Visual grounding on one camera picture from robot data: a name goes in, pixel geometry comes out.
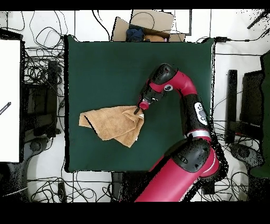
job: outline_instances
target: green table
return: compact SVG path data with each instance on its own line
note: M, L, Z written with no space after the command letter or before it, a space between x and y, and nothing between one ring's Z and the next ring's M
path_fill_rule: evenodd
M100 140L92 129L79 126L79 115L103 107L136 105L152 70L164 62L191 77L210 111L213 42L77 42L65 36L65 169L149 170L171 145L183 139L176 92L145 112L144 125L131 148L115 140Z

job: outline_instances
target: black stand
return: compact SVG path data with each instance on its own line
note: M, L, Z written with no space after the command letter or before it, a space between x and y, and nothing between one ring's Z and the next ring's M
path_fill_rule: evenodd
M266 17L270 13L270 10L263 11L255 20L249 25L247 28L250 29L252 26L254 26L257 22L259 22L263 17Z

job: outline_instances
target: brown towel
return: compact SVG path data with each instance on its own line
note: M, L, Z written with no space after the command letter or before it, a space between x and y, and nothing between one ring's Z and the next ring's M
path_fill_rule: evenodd
M145 35L145 40L150 40L150 42L165 42L164 38L157 35Z
M135 115L136 109L137 106L119 106L84 112L80 114L79 126L91 128L86 116L102 140L114 138L130 148L144 122L142 110Z

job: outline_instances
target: cardboard box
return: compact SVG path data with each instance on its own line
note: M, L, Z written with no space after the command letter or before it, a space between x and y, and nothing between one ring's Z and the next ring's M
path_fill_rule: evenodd
M154 10L133 10L129 23L119 17L115 18L112 41L126 41L126 31L131 24L143 27L145 35L152 34L168 38L169 42L183 42L186 37L184 33L170 33L174 19L174 15L170 13Z

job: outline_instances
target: red robot arm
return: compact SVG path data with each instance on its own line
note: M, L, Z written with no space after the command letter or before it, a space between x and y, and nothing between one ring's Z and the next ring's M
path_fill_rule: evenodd
M206 113L187 75L169 64L161 64L142 89L138 107L148 109L162 98L164 91L173 89L179 92L182 132L186 139L172 146L154 165L152 169L158 167L159 171L135 202L179 201L198 178L208 178L219 170L219 160L210 145Z

